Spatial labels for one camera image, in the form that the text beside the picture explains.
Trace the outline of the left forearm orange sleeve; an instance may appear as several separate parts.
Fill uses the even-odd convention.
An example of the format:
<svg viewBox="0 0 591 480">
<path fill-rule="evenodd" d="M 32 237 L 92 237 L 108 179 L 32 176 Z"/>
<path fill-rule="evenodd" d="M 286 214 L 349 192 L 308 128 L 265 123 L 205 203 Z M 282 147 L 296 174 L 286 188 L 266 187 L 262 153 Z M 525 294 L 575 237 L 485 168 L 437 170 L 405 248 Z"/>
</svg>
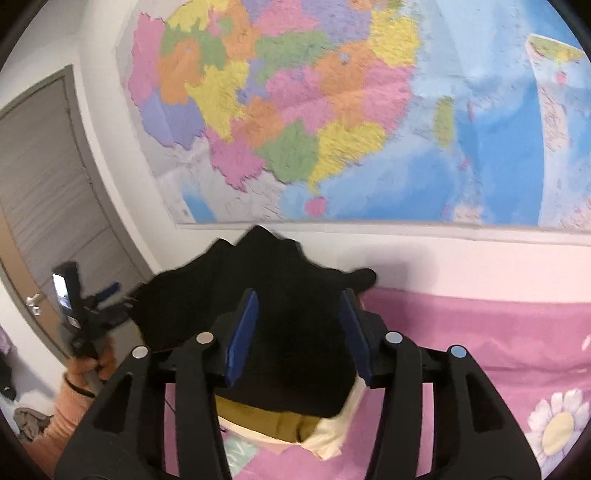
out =
<svg viewBox="0 0 591 480">
<path fill-rule="evenodd" d="M 63 377 L 55 402 L 54 415 L 43 433 L 25 446 L 25 450 L 37 466 L 50 478 L 54 478 L 57 463 L 95 395 L 73 385 Z"/>
</svg>

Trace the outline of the left hand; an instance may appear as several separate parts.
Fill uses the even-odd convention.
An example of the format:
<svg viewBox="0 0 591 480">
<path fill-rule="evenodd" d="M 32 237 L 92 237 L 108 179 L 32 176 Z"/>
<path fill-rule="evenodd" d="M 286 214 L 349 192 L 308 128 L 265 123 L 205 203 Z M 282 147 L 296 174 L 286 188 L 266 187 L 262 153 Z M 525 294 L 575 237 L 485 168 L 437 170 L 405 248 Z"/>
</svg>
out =
<svg viewBox="0 0 591 480">
<path fill-rule="evenodd" d="M 89 357 L 71 357 L 66 362 L 65 378 L 79 388 L 86 388 L 89 383 L 86 375 L 96 373 L 101 381 L 108 380 L 116 369 L 113 339 L 106 338 L 106 346 L 98 360 Z"/>
</svg>

